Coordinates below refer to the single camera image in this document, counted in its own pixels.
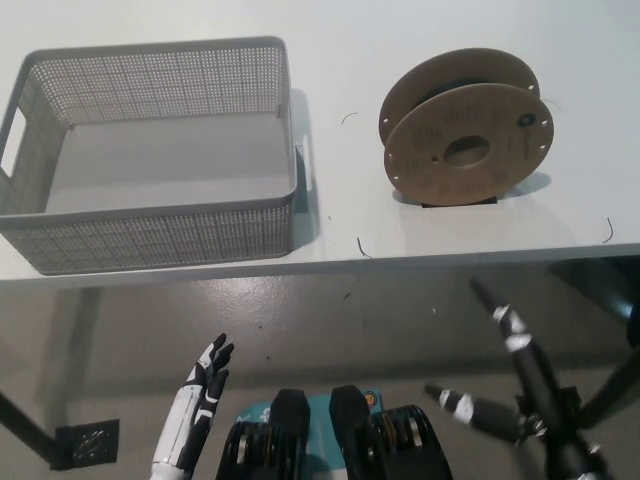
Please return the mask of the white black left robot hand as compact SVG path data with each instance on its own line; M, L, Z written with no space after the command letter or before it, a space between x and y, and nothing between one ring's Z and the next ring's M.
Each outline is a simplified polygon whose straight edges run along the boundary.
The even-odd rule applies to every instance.
M219 335L177 391L153 456L151 480L193 476L229 375L233 349L227 335Z

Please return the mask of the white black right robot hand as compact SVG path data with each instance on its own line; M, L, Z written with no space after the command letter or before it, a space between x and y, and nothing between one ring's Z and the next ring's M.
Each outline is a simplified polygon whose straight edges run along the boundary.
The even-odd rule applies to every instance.
M608 479L600 454L579 434L577 415L562 396L551 365L516 310L480 280L470 287L496 322L522 387L518 410L467 393L427 384L424 392L459 423L512 445L531 436L545 448L548 479Z

